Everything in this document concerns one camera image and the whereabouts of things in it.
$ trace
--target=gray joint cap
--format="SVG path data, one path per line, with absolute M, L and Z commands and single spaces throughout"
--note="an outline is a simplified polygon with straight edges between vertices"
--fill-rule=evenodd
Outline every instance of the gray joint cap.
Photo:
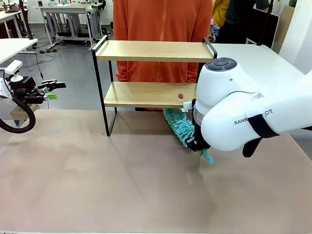
M 216 58 L 211 62 L 205 64 L 208 70 L 214 72 L 225 72 L 229 71 L 237 66 L 237 62 L 231 58 Z

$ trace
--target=zipper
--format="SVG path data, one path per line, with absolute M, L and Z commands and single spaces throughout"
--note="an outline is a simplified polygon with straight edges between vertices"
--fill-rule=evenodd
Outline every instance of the zipper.
M 160 41 L 164 40 L 164 34 L 165 34 L 165 23 L 166 23 L 166 17 L 167 17 L 167 2 L 168 0 L 164 0 L 164 10 L 162 12 L 162 23 L 161 23 L 161 31 L 160 31 Z M 157 80 L 159 80 L 159 74 L 160 74 L 160 62 L 158 62 L 158 71 L 157 71 Z

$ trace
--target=robotic arm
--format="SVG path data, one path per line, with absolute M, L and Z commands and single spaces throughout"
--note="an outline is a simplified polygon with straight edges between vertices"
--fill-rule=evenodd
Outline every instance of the robotic arm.
M 46 100 L 57 99 L 55 94 L 48 92 L 57 88 L 66 88 L 64 82 L 56 80 L 44 80 L 42 85 L 37 86 L 32 77 L 22 77 L 18 74 L 21 66 L 22 62 L 15 60 L 5 69 L 3 78 L 0 78 L 0 99 L 12 100 L 29 116 L 29 124 L 23 128 L 13 128 L 0 119 L 0 128 L 17 134 L 30 131 L 36 124 L 36 117 L 28 104 L 42 104 Z
M 187 143 L 202 139 L 195 142 L 220 151 L 244 146 L 243 155 L 251 157 L 262 138 L 312 130 L 311 87 L 312 72 L 289 90 L 264 97 L 236 61 L 215 59 L 200 72 L 193 108 L 195 134 Z

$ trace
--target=black metal frame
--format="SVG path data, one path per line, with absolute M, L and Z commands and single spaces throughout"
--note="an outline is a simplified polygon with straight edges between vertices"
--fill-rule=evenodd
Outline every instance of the black metal frame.
M 112 129 L 115 123 L 116 115 L 117 115 L 117 107 L 114 107 L 115 110 L 115 115 L 113 117 L 113 120 L 111 121 L 110 126 L 108 126 L 108 121 L 107 121 L 107 115 L 106 115 L 106 110 L 105 110 L 105 104 L 104 104 L 104 97 L 103 97 L 103 91 L 102 91 L 102 85 L 101 85 L 101 78 L 99 75 L 98 71 L 98 60 L 96 53 L 98 49 L 106 42 L 108 41 L 108 35 L 103 36 L 103 38 L 92 48 L 92 58 L 93 58 L 93 64 L 94 68 L 96 71 L 96 77 L 97 77 L 97 87 L 98 87 L 98 93 L 99 93 L 99 99 L 101 101 L 101 106 L 102 106 L 102 112 L 103 112 L 103 118 L 104 118 L 104 123 L 105 123 L 105 129 L 106 129 L 106 135 L 109 137 L 112 133 Z M 112 61 L 108 61 L 109 65 L 109 73 L 111 77 L 111 82 L 114 81 L 114 76 L 113 76 L 113 69 L 112 69 Z
M 115 110 L 115 115 L 113 117 L 113 120 L 111 121 L 110 126 L 108 126 L 108 121 L 107 121 L 107 115 L 106 115 L 106 110 L 105 110 L 105 103 L 104 103 L 104 97 L 103 97 L 103 91 L 102 91 L 102 85 L 101 85 L 101 79 L 100 79 L 100 75 L 99 75 L 99 70 L 98 70 L 98 60 L 97 60 L 97 56 L 96 53 L 99 50 L 99 48 L 106 42 L 108 41 L 108 35 L 105 35 L 92 49 L 92 58 L 93 58 L 93 63 L 94 63 L 94 68 L 96 71 L 96 77 L 97 77 L 97 87 L 98 87 L 98 93 L 99 93 L 99 98 L 101 101 L 101 106 L 102 106 L 102 112 L 103 112 L 103 118 L 104 118 L 104 123 L 105 123 L 105 129 L 106 129 L 106 135 L 109 137 L 112 133 L 112 129 L 114 126 L 114 122 L 116 119 L 116 115 L 117 115 L 117 107 L 114 107 Z M 206 43 L 210 49 L 212 50 L 213 54 L 214 54 L 214 59 L 216 59 L 217 57 L 217 51 L 214 49 L 214 47 L 210 44 L 210 42 L 208 41 L 207 38 L 203 38 L 202 40 L 203 43 Z M 196 79 L 196 83 L 198 82 L 198 78 L 199 78 L 199 73 L 201 71 L 201 68 L 203 67 L 203 65 L 205 65 L 204 62 L 200 62 L 198 65 L 198 71 L 197 71 L 197 79 Z M 112 68 L 112 61 L 109 60 L 108 61 L 108 66 L 109 66 L 109 74 L 110 74 L 110 78 L 111 78 L 111 82 L 114 81 L 114 75 L 113 75 L 113 68 Z
M 215 48 L 211 45 L 211 43 L 209 42 L 208 38 L 203 38 L 202 43 L 205 43 L 206 45 L 208 45 L 208 47 L 211 49 L 211 51 L 212 51 L 213 54 L 214 54 L 214 59 L 216 59 L 216 57 L 218 56 L 218 53 L 217 53 L 217 51 L 215 50 Z M 196 83 L 198 82 L 198 78 L 199 78 L 200 71 L 201 71 L 201 69 L 202 69 L 202 67 L 203 67 L 204 65 L 205 65 L 204 62 L 200 62 L 200 63 L 198 64 Z

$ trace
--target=yellow clothing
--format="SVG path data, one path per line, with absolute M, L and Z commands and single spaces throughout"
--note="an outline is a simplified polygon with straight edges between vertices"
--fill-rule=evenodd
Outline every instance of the yellow clothing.
M 230 0 L 215 0 L 213 6 L 213 16 L 214 24 L 223 26 L 225 22 L 225 13 L 228 9 Z

